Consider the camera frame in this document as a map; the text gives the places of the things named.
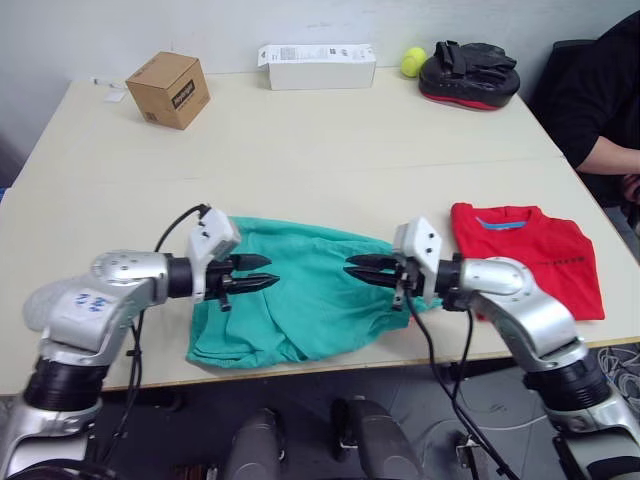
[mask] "black sleeve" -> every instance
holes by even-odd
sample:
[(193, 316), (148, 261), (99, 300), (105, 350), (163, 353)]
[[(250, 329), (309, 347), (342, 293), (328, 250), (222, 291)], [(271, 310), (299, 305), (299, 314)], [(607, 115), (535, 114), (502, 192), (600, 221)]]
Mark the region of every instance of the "black sleeve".
[(574, 168), (585, 160), (607, 122), (638, 88), (634, 44), (638, 37), (628, 35), (628, 29), (626, 34), (616, 35), (617, 27), (569, 67), (549, 99), (545, 127)]

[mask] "floor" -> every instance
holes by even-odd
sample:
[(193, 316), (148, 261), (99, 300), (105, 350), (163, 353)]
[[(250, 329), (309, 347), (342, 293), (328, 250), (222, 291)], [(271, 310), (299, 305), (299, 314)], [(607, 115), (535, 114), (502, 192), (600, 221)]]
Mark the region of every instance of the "floor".
[[(507, 427), (542, 414), (538, 397), (521, 384), (523, 372), (511, 368), (469, 379), (462, 392), (479, 425)], [(362, 477), (356, 457), (335, 462), (329, 454), (329, 406), (336, 397), (364, 395), (386, 407), (413, 444), (430, 479), (470, 479), (456, 465), (451, 446), (460, 425), (427, 367), (346, 371), (201, 384), (180, 390), (185, 407), (175, 413), (136, 407), (129, 434), (122, 440), (114, 467), (127, 478), (174, 479), (179, 464), (218, 464), (235, 430), (254, 410), (281, 412), (287, 432), (283, 480)], [(120, 415), (107, 405), (98, 420), (106, 435)], [(522, 479), (564, 479), (546, 420), (512, 431), (486, 431)], [(498, 479), (495, 468), (490, 478)]]

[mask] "sticker on robot arm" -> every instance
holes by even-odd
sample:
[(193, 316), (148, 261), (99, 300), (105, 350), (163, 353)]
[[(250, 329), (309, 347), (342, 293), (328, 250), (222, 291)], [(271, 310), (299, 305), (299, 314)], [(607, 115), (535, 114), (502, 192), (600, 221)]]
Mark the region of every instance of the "sticker on robot arm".
[(54, 309), (55, 316), (64, 316), (77, 322), (95, 321), (111, 315), (116, 298), (90, 288), (65, 293)]

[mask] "white box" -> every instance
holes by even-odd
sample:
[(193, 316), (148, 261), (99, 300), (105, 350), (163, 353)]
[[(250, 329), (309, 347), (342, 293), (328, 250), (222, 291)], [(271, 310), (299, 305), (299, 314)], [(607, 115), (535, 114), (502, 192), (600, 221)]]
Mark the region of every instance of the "white box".
[(258, 66), (269, 65), (272, 90), (367, 88), (376, 57), (371, 45), (266, 45)]

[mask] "red t-shirt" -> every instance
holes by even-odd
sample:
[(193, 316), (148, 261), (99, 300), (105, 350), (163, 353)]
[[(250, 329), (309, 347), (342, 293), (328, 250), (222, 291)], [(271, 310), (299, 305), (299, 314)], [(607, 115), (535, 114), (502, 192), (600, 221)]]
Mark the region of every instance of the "red t-shirt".
[(465, 257), (518, 260), (576, 320), (604, 319), (593, 246), (571, 220), (546, 217), (538, 207), (473, 208), (468, 203), (456, 203), (451, 220)]

